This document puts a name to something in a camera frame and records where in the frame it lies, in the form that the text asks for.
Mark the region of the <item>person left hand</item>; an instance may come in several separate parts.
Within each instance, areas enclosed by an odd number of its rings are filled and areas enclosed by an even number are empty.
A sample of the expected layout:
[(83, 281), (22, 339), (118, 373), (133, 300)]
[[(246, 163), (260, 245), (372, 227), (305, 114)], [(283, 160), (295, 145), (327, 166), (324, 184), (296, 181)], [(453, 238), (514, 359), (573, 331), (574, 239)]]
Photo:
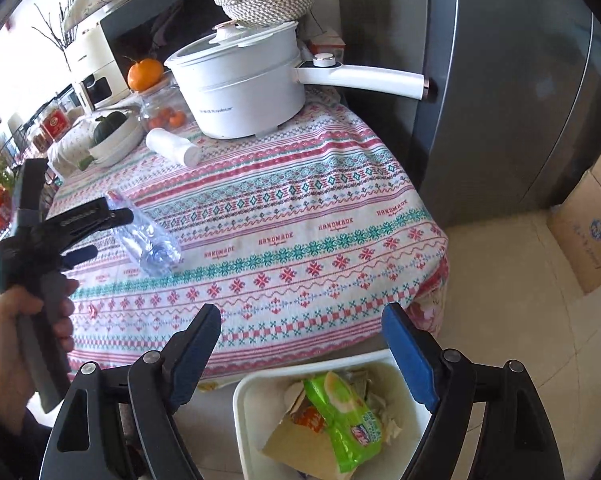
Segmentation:
[(43, 302), (23, 286), (0, 295), (0, 424), (14, 436), (22, 433), (35, 385), (17, 337), (17, 321), (41, 312)]

